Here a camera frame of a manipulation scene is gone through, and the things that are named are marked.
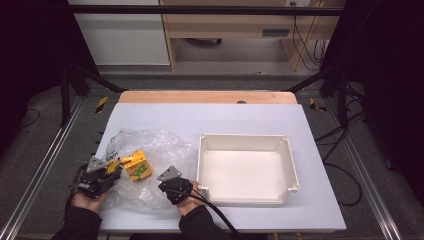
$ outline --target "plastic bag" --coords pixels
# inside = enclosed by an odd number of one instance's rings
[[[183,176],[187,176],[188,163],[195,162],[197,151],[189,143],[181,142],[174,133],[159,129],[140,131],[122,130],[110,140],[103,160],[129,155],[142,150],[152,170],[152,176],[141,182],[133,182],[125,170],[115,182],[102,209],[117,205],[130,205],[138,211],[149,212],[172,208],[171,202],[162,193],[156,178],[173,165]]]

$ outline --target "white tray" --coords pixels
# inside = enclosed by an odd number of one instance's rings
[[[202,134],[197,170],[218,204],[282,204],[299,190],[287,136]]]

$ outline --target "table surface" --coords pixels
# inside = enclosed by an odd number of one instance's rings
[[[161,95],[167,100],[157,100]],[[143,99],[142,103],[137,103],[137,96]],[[155,103],[147,100],[149,96]],[[170,96],[176,97],[178,103],[170,103]],[[213,103],[197,103],[196,99],[206,99],[205,96],[213,97]],[[217,96],[227,96],[227,99],[220,100],[215,98]],[[267,102],[263,99],[268,98],[275,102],[256,103],[252,96],[262,99],[260,101]],[[240,100],[250,104],[234,104]],[[196,149],[199,147],[201,133],[286,135],[289,137],[300,190],[290,193],[287,201],[281,206],[220,207],[221,211],[241,232],[333,232],[346,229],[303,108],[296,104],[291,93],[125,92],[109,118],[96,157],[103,157],[110,139],[122,129],[168,130],[179,136],[181,141],[191,143]],[[197,162],[191,163],[190,168],[195,171]],[[189,173],[187,177],[193,179],[195,175]],[[211,214],[218,226],[227,229],[212,210]],[[176,209],[152,211],[147,214],[141,213],[135,207],[117,206],[101,211],[100,216],[103,218],[101,229],[110,232],[179,231]]]

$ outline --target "white cabinet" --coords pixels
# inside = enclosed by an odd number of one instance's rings
[[[69,4],[158,5],[157,0],[69,0]],[[75,14],[96,65],[169,65],[159,14]]]

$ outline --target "white table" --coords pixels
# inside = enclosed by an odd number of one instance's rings
[[[96,157],[121,129],[164,129],[199,145],[201,133],[287,135],[300,190],[281,207],[222,207],[241,232],[333,232],[346,229],[302,106],[298,104],[118,103]],[[176,209],[141,214],[124,207],[100,212],[109,232],[178,232]],[[216,224],[227,229],[211,210]]]

